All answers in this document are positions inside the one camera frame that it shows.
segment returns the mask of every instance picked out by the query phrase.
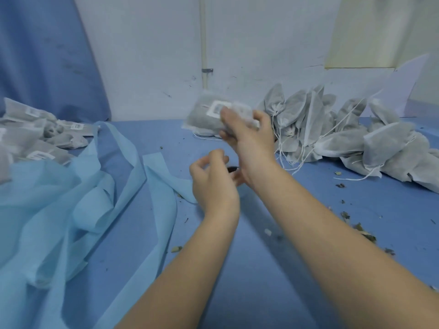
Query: white label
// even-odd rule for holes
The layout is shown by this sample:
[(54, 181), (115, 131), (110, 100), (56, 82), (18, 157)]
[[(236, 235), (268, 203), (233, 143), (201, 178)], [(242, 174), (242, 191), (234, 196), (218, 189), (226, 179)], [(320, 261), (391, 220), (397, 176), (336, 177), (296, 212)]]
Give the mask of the white label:
[(48, 154), (47, 152), (34, 151), (27, 155), (28, 159), (32, 160), (42, 160), (42, 159), (55, 159), (55, 156)]
[(4, 134), (6, 134), (6, 128), (0, 128), (0, 142), (1, 142)]
[(209, 109), (207, 110), (206, 114), (209, 115), (210, 117), (215, 117), (217, 119), (220, 119), (220, 112), (222, 110), (223, 107), (232, 107), (232, 104), (229, 102), (224, 102), (224, 101), (219, 101), (219, 100), (215, 100), (211, 107), (209, 107)]
[(26, 106), (26, 114), (31, 115), (33, 117), (40, 117), (41, 111), (36, 108)]
[(70, 126), (70, 129), (73, 129), (73, 130), (83, 130), (84, 129), (84, 125), (83, 124), (74, 123), (74, 124), (72, 124)]

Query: blue table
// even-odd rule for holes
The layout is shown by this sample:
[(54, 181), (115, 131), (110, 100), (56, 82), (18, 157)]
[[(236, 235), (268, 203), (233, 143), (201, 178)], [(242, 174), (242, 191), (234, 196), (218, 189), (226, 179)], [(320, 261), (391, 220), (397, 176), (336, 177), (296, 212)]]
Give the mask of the blue table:
[[(180, 128), (181, 123), (129, 121), (114, 125), (135, 144), (140, 155), (162, 152), (169, 171), (179, 178), (189, 179), (189, 165), (215, 148), (223, 148), (230, 162), (237, 164), (236, 155), (225, 143), (195, 138)], [(439, 148), (439, 137), (428, 133), (429, 129), (435, 132), (431, 125), (423, 131), (431, 147)], [(103, 168), (113, 175), (120, 193), (129, 174), (128, 163), (116, 151), (107, 129), (99, 136)], [(336, 171), (344, 178), (358, 177), (340, 162), (327, 159), (305, 164), (295, 177), (336, 214), (346, 211), (352, 224), (361, 222), (376, 236), (378, 247), (395, 250), (395, 259), (425, 284), (439, 286), (439, 194), (386, 175), (382, 179), (345, 181), (346, 188), (338, 188)], [(183, 246), (202, 219), (197, 206), (176, 199), (178, 214), (169, 247)], [(241, 212), (200, 327), (339, 328), (332, 307), (254, 193), (241, 201)], [(266, 228), (272, 231), (271, 236), (264, 233)], [(151, 198), (145, 184), (92, 253), (89, 265), (68, 283), (64, 318), (70, 328), (91, 328), (156, 243)], [(174, 257), (168, 252), (164, 265)], [(30, 290), (33, 302), (38, 304), (43, 293)]]

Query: right hand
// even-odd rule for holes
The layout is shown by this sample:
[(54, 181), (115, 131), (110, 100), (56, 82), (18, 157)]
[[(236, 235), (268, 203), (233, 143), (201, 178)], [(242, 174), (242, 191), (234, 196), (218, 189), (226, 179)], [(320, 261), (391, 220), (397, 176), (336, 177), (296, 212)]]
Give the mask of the right hand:
[(254, 179), (262, 169), (276, 164), (274, 157), (274, 133), (268, 114), (254, 110), (253, 118), (260, 123), (259, 130), (249, 128), (233, 110), (224, 107), (221, 110), (221, 121), (229, 127), (235, 137), (224, 131), (219, 135), (236, 152), (240, 169), (233, 178), (245, 182), (254, 189)]

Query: white pipe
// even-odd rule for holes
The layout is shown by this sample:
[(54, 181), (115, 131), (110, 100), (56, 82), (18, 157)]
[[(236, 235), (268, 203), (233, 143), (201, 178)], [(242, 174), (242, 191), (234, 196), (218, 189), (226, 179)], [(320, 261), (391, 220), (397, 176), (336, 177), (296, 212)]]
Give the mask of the white pipe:
[[(199, 0), (200, 4), (200, 37), (201, 37), (201, 68), (207, 68), (206, 51), (206, 2)], [(207, 73), (201, 73), (203, 79), (203, 89), (207, 90)]]

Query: label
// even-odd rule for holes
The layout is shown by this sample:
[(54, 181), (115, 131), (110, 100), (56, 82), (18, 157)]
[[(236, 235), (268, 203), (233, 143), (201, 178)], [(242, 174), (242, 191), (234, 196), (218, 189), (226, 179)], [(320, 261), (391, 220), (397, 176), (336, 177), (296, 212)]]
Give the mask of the label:
[(1, 142), (4, 134), (6, 134), (6, 128), (0, 128), (0, 142)]
[(83, 130), (84, 129), (84, 125), (83, 124), (77, 124), (74, 123), (70, 126), (70, 129), (72, 130)]
[(37, 110), (36, 108), (26, 106), (26, 114), (33, 117), (40, 117), (41, 111)]
[(209, 109), (206, 112), (206, 115), (209, 115), (210, 117), (215, 117), (217, 119), (220, 119), (220, 112), (223, 107), (232, 107), (232, 104), (229, 102), (219, 101), (215, 100), (212, 105), (209, 107)]
[(42, 160), (42, 159), (55, 159), (55, 156), (48, 154), (47, 152), (34, 151), (27, 155), (27, 159)]

